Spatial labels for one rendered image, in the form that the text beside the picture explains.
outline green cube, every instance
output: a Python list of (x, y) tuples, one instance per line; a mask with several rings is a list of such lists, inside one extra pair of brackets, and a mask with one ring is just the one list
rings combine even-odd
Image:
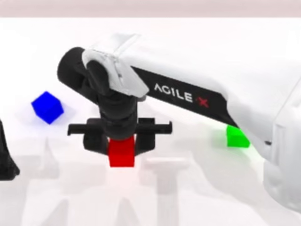
[(248, 138), (239, 128), (227, 126), (226, 133), (228, 147), (249, 147), (251, 144)]

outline white robotic arm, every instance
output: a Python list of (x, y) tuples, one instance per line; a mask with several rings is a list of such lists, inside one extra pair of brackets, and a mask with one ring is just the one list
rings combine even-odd
[(264, 186), (301, 212), (301, 64), (279, 57), (219, 58), (140, 35), (115, 34), (84, 51), (111, 89), (149, 95), (242, 129), (266, 159)]

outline black panel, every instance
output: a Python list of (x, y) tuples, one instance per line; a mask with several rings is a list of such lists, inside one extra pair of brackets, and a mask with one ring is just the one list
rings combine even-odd
[(236, 126), (227, 111), (227, 101), (217, 92), (133, 67), (149, 87), (148, 96), (211, 119)]

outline blue cube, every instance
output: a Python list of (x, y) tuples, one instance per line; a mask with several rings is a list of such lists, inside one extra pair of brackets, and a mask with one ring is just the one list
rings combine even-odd
[(36, 115), (48, 124), (64, 113), (61, 101), (47, 91), (32, 102), (32, 107)]

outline red x logo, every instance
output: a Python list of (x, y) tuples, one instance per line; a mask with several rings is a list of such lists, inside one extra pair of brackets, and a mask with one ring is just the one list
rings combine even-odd
[(198, 97), (198, 98), (197, 98), (197, 101), (198, 101), (198, 104), (199, 104), (200, 106), (204, 106), (204, 107), (206, 107), (206, 108), (209, 108), (209, 106), (208, 106), (208, 100), (207, 100), (207, 99), (203, 99), (203, 98), (201, 98), (201, 97)]

